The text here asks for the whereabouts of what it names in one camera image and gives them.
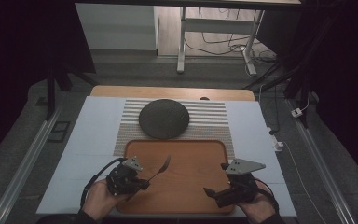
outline hand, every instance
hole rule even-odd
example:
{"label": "hand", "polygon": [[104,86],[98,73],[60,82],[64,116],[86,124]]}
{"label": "hand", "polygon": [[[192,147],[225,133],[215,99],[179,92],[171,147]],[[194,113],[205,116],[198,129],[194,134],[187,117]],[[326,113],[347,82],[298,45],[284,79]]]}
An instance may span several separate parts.
{"label": "hand", "polygon": [[[256,181],[257,186],[260,189],[270,192],[269,189],[262,183]],[[267,218],[275,214],[275,209],[272,205],[272,202],[265,195],[257,193],[254,200],[251,203],[241,202],[238,203],[245,215],[253,223],[261,223]]]}
{"label": "hand", "polygon": [[87,194],[82,210],[94,220],[103,219],[115,206],[130,195],[112,195],[107,189],[106,180],[95,182]]}

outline black round plate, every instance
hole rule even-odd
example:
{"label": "black round plate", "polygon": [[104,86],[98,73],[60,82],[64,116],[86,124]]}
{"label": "black round plate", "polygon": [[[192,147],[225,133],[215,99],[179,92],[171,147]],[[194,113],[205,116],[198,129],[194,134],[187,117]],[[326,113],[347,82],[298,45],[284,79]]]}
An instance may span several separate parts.
{"label": "black round plate", "polygon": [[187,109],[174,100],[161,99],[147,104],[139,114],[139,125],[149,136],[169,139],[185,131],[190,121]]}

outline wooden board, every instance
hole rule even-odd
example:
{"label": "wooden board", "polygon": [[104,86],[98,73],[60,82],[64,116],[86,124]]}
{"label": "wooden board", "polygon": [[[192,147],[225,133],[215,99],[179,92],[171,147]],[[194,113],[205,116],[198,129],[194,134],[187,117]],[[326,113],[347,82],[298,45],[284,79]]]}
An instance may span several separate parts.
{"label": "wooden board", "polygon": [[91,96],[167,98],[199,100],[208,97],[215,101],[254,101],[255,96],[248,90],[220,90],[168,87],[96,86]]}
{"label": "wooden board", "polygon": [[155,174],[168,155],[168,169],[150,181],[117,210],[125,214],[227,214],[234,205],[219,208],[203,188],[220,191],[229,187],[220,164],[227,163],[226,149],[220,141],[136,140],[127,144],[125,157],[137,156],[144,170],[142,179]]}

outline power outlet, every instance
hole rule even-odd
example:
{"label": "power outlet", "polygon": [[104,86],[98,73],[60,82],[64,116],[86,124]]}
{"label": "power outlet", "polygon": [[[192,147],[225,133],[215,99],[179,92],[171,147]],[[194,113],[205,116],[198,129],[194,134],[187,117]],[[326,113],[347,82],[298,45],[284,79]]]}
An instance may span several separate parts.
{"label": "power outlet", "polygon": [[282,142],[278,142],[277,138],[275,137],[274,134],[271,134],[271,139],[272,139],[272,145],[274,146],[274,149],[276,152],[281,152],[282,151],[282,147],[283,147],[283,143]]}
{"label": "power outlet", "polygon": [[300,110],[300,108],[297,108],[295,110],[292,110],[292,116],[295,118],[298,118],[302,115],[302,111]]}

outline floor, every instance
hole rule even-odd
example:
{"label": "floor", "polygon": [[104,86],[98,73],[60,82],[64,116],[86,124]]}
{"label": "floor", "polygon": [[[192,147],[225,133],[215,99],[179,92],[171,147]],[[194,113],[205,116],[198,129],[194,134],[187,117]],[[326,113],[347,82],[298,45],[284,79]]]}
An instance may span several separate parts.
{"label": "floor", "polygon": [[[205,18],[215,20],[239,20],[252,21],[255,12],[253,10],[237,10],[224,8],[197,8],[187,7],[187,18]],[[158,55],[177,56],[180,37],[180,8],[179,7],[158,7],[159,34],[158,34]],[[238,45],[246,45],[248,35],[236,34],[210,34],[186,32],[185,40],[186,56],[221,56],[221,57],[242,57]],[[195,50],[203,49],[211,53]],[[255,53],[268,50],[263,44],[255,41],[253,45]]]}
{"label": "floor", "polygon": [[[188,16],[199,16],[197,8],[189,8],[188,10]],[[211,54],[190,49],[186,50],[186,55],[189,56],[186,59],[186,72],[178,76],[175,70],[175,56],[179,35],[174,33],[174,31],[178,31],[178,23],[168,19],[163,20],[164,13],[165,18],[168,18],[168,15],[179,18],[179,8],[169,7],[165,12],[164,10],[160,11],[159,44],[161,46],[158,49],[158,57],[155,55],[133,55],[131,53],[117,55],[93,51],[92,56],[97,68],[97,74],[93,78],[104,85],[222,89],[241,89],[254,80],[253,77],[246,75],[243,59],[238,52],[231,52],[227,56],[212,57]],[[203,8],[201,13],[204,17],[211,15],[222,19],[228,15],[228,11],[225,9]],[[229,17],[235,18],[236,13],[237,10],[231,10]],[[240,18],[252,19],[253,13],[240,15]],[[230,35],[224,34],[217,37],[207,34],[205,37],[209,41],[217,41],[228,40]],[[197,48],[213,52],[229,50],[227,43],[206,44],[200,34],[189,33],[186,39],[190,46],[194,45]],[[255,51],[261,52],[265,50],[263,48],[261,44],[255,45]],[[273,52],[267,57],[274,57]],[[268,68],[268,64],[256,64],[256,69],[260,74]],[[51,133],[48,136],[48,141],[44,145],[6,223],[31,224],[40,218],[40,216],[34,214],[35,209],[43,197],[49,177],[54,173],[70,132],[76,124],[81,106],[85,98],[90,95],[92,88],[76,76],[71,75],[70,78],[74,87],[67,93],[66,104],[58,118],[58,121],[67,122],[68,130],[65,131],[64,135]],[[258,87],[266,81],[268,80],[263,80],[262,83],[258,84]],[[318,174],[315,162],[310,158],[310,152],[299,134],[296,121],[290,116],[291,108],[286,99],[282,97],[284,87],[285,83],[277,86],[276,90],[272,89],[262,94],[255,91],[255,97],[262,108],[266,125],[273,129],[280,128],[275,136],[284,143],[284,147],[282,152],[277,154],[277,157],[298,215],[296,223],[344,223],[338,217],[331,197],[326,193],[324,182]],[[349,205],[356,223],[358,223],[358,167],[346,149],[321,122],[315,112],[317,100],[311,99],[308,116],[309,130]],[[24,107],[19,119],[0,146],[0,199],[36,137],[39,128],[44,123],[45,117],[46,83],[41,82],[33,85],[30,89],[26,107]]]}

